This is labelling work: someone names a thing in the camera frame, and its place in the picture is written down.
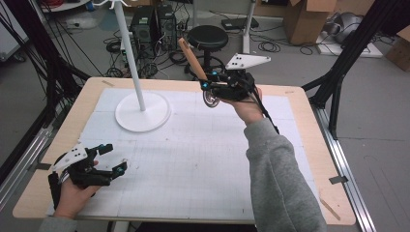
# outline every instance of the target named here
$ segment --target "person's arm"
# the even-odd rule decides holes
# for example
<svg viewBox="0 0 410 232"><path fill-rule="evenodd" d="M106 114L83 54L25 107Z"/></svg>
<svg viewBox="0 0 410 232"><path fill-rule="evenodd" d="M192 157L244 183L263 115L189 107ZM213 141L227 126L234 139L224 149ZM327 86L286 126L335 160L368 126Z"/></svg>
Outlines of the person's arm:
<svg viewBox="0 0 410 232"><path fill-rule="evenodd" d="M292 144L276 133L257 104L223 102L232 104L247 125L244 133L249 141L250 193L257 230L326 231L326 221L299 170Z"/></svg>
<svg viewBox="0 0 410 232"><path fill-rule="evenodd" d="M69 178L61 187L60 202L52 217L46 217L39 232L74 232L77 221L76 215L84 208L91 196L100 189L91 186L85 189L73 184Z"/></svg>

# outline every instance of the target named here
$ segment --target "black stool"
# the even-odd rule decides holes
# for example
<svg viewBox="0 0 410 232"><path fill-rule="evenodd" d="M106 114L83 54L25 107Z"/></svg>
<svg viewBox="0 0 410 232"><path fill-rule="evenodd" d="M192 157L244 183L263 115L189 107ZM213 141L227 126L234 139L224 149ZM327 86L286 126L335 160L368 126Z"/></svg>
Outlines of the black stool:
<svg viewBox="0 0 410 232"><path fill-rule="evenodd" d="M201 25L194 27L188 32L187 40L190 45L204 51L203 56L196 58L203 58L202 69L205 73L210 73L215 68L221 68L224 72L225 65L217 57L211 56L211 52L219 51L228 44L228 35L223 29L217 26ZM211 60L219 62L217 66L211 66ZM190 73L196 80L196 75L190 70L190 64L185 67L185 73Z"/></svg>

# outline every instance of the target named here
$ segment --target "white paper sheet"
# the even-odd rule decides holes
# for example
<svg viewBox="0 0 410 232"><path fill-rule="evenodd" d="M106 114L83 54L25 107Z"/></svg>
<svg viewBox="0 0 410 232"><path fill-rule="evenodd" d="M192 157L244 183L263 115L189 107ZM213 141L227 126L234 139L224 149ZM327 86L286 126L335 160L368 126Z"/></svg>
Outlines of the white paper sheet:
<svg viewBox="0 0 410 232"><path fill-rule="evenodd" d="M105 89L79 140L88 148L112 143L97 169L128 160L124 176L103 187L80 213L93 217L253 221L245 124L231 105L209 108L202 93L153 91L167 98L171 116L147 133L124 130L115 108L133 89ZM286 97L264 96L280 133L317 197L302 140Z"/></svg>

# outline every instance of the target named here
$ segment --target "computer tower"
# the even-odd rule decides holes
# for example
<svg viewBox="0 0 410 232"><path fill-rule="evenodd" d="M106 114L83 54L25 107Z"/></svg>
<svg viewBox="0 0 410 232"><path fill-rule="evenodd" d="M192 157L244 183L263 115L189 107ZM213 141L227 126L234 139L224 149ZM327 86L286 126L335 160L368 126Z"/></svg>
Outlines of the computer tower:
<svg viewBox="0 0 410 232"><path fill-rule="evenodd" d="M160 37L164 50L177 49L176 17L171 5L157 6Z"/></svg>
<svg viewBox="0 0 410 232"><path fill-rule="evenodd" d="M149 51L156 55L156 44L160 38L155 8L153 6L138 6L133 14L130 31L138 53Z"/></svg>

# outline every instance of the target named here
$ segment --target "human hand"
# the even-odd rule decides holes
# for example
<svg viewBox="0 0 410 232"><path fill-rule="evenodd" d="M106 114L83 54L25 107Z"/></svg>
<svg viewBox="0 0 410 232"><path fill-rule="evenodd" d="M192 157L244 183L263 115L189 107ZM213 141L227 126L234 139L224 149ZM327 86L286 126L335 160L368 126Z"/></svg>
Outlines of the human hand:
<svg viewBox="0 0 410 232"><path fill-rule="evenodd" d="M257 88L257 93L259 95L259 99L262 100L262 90ZM256 104L251 98L246 98L242 101L229 101L224 99L220 99L220 101L231 104L235 108L238 116L245 122L246 125L258 122L264 118L259 105Z"/></svg>
<svg viewBox="0 0 410 232"><path fill-rule="evenodd" d="M100 186L80 188L72 179L68 178L61 187L60 202L54 212L56 218L74 219L84 208L91 196L100 189Z"/></svg>

